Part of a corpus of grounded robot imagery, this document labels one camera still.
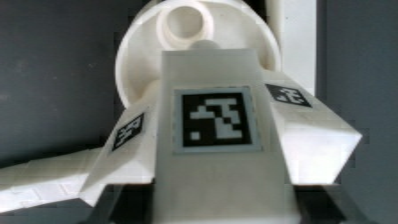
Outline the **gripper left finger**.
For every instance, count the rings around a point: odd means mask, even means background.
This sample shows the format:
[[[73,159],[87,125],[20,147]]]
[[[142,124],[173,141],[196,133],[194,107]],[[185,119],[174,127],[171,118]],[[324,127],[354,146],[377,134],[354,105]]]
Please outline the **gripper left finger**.
[[[153,224],[153,192],[153,184],[109,185],[82,224]]]

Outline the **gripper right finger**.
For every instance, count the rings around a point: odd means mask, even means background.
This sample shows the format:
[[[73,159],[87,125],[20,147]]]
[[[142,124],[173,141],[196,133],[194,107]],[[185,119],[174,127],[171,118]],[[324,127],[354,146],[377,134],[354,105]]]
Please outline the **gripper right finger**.
[[[340,184],[295,185],[300,224],[373,224]]]

